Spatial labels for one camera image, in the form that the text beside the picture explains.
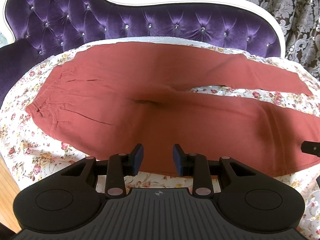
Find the rust red pants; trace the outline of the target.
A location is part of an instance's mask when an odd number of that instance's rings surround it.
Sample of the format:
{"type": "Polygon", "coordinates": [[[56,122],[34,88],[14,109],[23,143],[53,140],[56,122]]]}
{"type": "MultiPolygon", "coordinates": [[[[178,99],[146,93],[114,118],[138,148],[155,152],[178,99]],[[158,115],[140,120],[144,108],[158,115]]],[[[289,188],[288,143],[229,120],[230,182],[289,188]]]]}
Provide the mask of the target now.
{"type": "Polygon", "coordinates": [[[282,92],[310,95],[297,74],[173,44],[120,42],[56,66],[26,111],[50,137],[108,159],[144,146],[144,172],[174,174],[172,147],[228,155],[278,177],[319,163],[319,118],[280,106],[282,92]]]}

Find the floral quilted bedspread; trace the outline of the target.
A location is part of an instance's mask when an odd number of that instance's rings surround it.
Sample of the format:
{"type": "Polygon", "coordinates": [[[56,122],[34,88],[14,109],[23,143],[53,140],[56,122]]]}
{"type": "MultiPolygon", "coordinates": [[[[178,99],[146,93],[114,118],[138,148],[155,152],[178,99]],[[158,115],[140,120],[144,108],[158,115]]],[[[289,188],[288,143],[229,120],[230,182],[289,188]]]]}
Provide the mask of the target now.
{"type": "MultiPolygon", "coordinates": [[[[232,89],[223,86],[199,87],[195,88],[195,92],[258,100],[284,109],[292,109],[316,119],[319,118],[319,82],[294,61],[279,57],[263,58],[240,49],[220,48],[182,38],[141,37],[138,41],[190,46],[192,49],[212,50],[227,55],[241,54],[249,60],[296,73],[312,91],[312,96],[261,89],[232,89]]],[[[47,136],[34,124],[31,117],[25,112],[25,108],[34,100],[54,67],[71,61],[77,53],[98,45],[97,41],[91,42],[51,56],[34,65],[5,97],[1,107],[1,155],[20,189],[25,189],[85,156],[84,153],[69,144],[47,136]]],[[[298,231],[308,239],[319,239],[319,186],[316,183],[318,176],[319,165],[313,165],[305,170],[279,177],[280,181],[301,193],[305,200],[306,210],[298,231]]]]}

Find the purple tufted velvet headboard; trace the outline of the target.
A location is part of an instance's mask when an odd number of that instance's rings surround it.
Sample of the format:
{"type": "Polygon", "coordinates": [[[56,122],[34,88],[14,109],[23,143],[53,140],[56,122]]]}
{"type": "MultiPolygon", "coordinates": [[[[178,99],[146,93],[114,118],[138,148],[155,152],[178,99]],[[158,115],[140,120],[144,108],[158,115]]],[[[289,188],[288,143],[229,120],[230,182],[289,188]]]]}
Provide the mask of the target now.
{"type": "Polygon", "coordinates": [[[274,17],[246,0],[1,0],[1,97],[33,66],[73,48],[124,37],[180,37],[284,57],[274,17]]]}

